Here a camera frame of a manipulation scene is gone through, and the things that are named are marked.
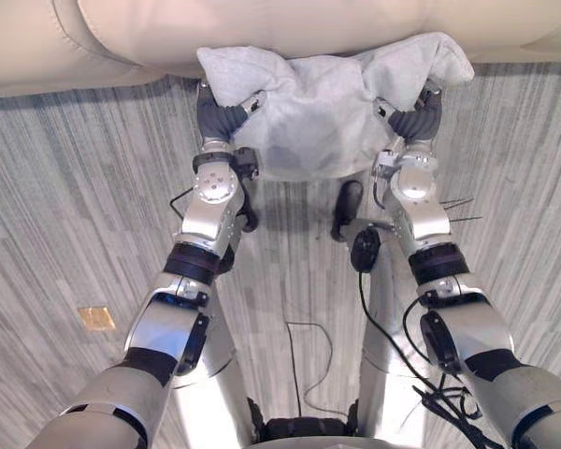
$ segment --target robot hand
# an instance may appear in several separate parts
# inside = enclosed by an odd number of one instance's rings
[[[238,106],[218,106],[207,82],[199,83],[197,123],[204,141],[229,142],[235,132],[258,110],[265,100],[263,92],[248,98]]]
[[[383,100],[378,100],[374,109],[377,117],[382,121],[388,121],[406,143],[428,141],[432,140],[439,130],[442,116],[441,99],[440,88],[429,80],[420,93],[414,106],[415,110],[403,112]]]

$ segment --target black wire bundle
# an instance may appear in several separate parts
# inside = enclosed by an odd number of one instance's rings
[[[424,405],[430,412],[434,413],[435,415],[443,418],[444,420],[448,421],[455,427],[457,427],[466,437],[467,439],[474,445],[475,448],[478,449],[485,449],[487,447],[494,448],[494,449],[503,449],[503,446],[494,442],[484,436],[482,431],[469,423],[468,419],[477,419],[481,416],[480,411],[476,410],[475,413],[468,414],[465,410],[465,395],[468,394],[468,391],[462,387],[450,387],[444,388],[444,383],[446,380],[446,374],[442,374],[440,379],[439,386],[432,384],[428,379],[422,376],[417,369],[413,367],[410,363],[408,358],[405,356],[401,348],[396,344],[396,341],[391,337],[391,335],[384,330],[384,328],[379,325],[374,318],[370,315],[370,312],[367,309],[366,299],[364,296],[364,284],[363,284],[363,273],[359,272],[359,296],[360,301],[362,304],[362,308],[364,310],[364,314],[368,321],[376,327],[382,335],[389,340],[391,346],[395,349],[403,363],[408,367],[411,373],[420,380],[430,391],[423,391],[420,388],[416,387],[415,385],[412,386],[413,390],[420,395],[422,399],[422,405]],[[406,333],[406,337],[408,341],[412,345],[412,347],[416,350],[416,352],[422,356],[426,361],[429,361],[427,356],[425,356],[415,344],[413,344],[413,340],[411,339],[409,331],[407,331],[407,323],[406,319],[408,314],[410,313],[411,309],[415,306],[417,301],[413,301],[406,312],[403,314],[403,323],[404,323],[404,330]],[[453,402],[451,401],[452,398],[460,398],[460,408],[457,408]]]

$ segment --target silver robot arm segment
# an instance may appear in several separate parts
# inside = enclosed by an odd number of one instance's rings
[[[429,140],[403,136],[374,167],[388,182],[382,202],[427,308],[421,327],[428,356],[460,377],[508,445],[561,449],[561,380],[513,354],[511,333],[469,272],[437,200],[437,166]]]
[[[171,389],[208,378],[209,367],[202,367],[195,376],[192,371],[200,362],[209,332],[206,311],[222,315],[212,283],[215,276],[231,268],[241,229],[252,230],[256,225],[241,181],[257,175],[257,161],[249,149],[232,152],[228,140],[261,101],[255,97],[241,106],[219,108],[208,86],[200,86],[198,121],[204,146],[194,159],[194,196],[165,268],[131,326],[123,361],[93,379],[28,449],[151,447]],[[210,364],[218,361],[216,355],[224,357],[221,348],[234,352],[223,316],[215,319],[215,340],[223,339],[225,344],[209,348],[206,363]],[[217,368],[227,372],[218,382],[240,380],[232,359],[227,366]],[[242,385],[234,391],[241,396],[241,389]],[[210,400],[220,401],[214,404],[219,406],[231,400],[228,398]],[[240,400],[244,404],[231,405],[241,408],[244,420],[249,419],[245,418],[249,408],[244,393]],[[235,433],[240,447],[251,444],[252,429]]]

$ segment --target cloth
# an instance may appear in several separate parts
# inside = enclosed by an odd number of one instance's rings
[[[370,168],[391,141],[390,125],[374,115],[377,98],[412,110],[430,78],[441,87],[469,81],[474,70],[447,35],[410,37],[352,57],[285,60],[254,47],[201,48],[220,106],[257,91],[264,106],[235,133],[235,144],[258,151],[263,179],[310,181]]]

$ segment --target white leather surface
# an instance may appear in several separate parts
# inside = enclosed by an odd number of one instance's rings
[[[75,8],[75,0],[0,0],[0,96],[137,84],[162,76],[117,60]]]
[[[561,0],[0,0],[0,96],[197,76],[199,47],[294,58],[431,31],[472,62],[561,61]]]
[[[442,31],[472,61],[561,60],[561,0],[79,0],[112,52],[178,75],[198,47],[253,45],[285,57],[361,51]]]

